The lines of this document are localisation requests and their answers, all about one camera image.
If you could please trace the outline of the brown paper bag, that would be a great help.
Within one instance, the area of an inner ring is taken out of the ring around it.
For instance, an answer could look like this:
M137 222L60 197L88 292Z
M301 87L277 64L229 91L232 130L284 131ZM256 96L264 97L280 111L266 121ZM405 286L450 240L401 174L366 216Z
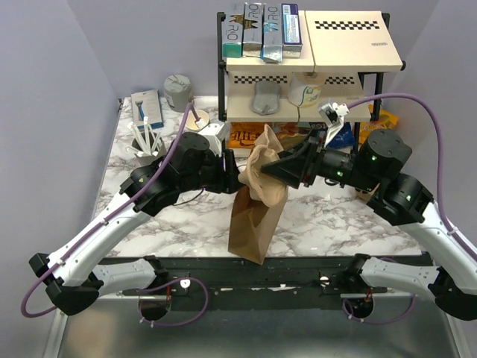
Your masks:
M288 192L272 207L250 197L247 186L236 194L230 219L228 251L262 265L282 215Z

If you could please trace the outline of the brown pulp cup carrier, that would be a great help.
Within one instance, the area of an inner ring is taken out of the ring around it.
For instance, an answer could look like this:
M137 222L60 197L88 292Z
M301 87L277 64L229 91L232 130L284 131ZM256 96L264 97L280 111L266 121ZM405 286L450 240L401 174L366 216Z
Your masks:
M277 205L288 194L287 185L264 173L262 169L279 159L283 147L273 129L265 124L263 132L254 142L245 170L238 180L249 188L250 198L267 207Z

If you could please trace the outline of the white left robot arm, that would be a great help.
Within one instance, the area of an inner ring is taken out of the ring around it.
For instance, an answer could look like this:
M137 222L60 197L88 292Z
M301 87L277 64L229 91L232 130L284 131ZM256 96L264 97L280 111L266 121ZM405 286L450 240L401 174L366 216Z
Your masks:
M176 204L184 192L232 194L241 187L238 175L232 150L213 151L206 137L181 134L165 156L134 169L106 208L74 239L53 253L33 255L29 265L45 284L54 308L67 315L78 314L111 293L158 294L166 277L158 259L119 264L102 260L130 232Z

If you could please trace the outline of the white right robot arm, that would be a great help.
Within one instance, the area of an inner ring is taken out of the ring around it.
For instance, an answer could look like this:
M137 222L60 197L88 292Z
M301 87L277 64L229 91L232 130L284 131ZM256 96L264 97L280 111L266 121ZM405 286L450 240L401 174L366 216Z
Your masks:
M446 228L433 194L418 179L402 173L411 153L389 129L374 130L355 154L319 148L309 137L261 171L294 188L322 177L372 191L368 207L416 239L437 261L434 266L408 266L357 254L339 274L339 287L347 292L398 289L434 301L454 318L472 321L476 319L476 250L464 249L466 239L456 239Z

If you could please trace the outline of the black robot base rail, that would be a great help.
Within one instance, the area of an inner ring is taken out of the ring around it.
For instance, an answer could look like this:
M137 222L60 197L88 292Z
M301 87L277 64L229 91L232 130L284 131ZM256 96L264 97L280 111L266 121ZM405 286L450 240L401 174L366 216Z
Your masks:
M108 293L165 295L173 310L335 310L341 295L372 289L359 277L355 257L267 258L262 265L240 258L105 258L72 290L69 314Z

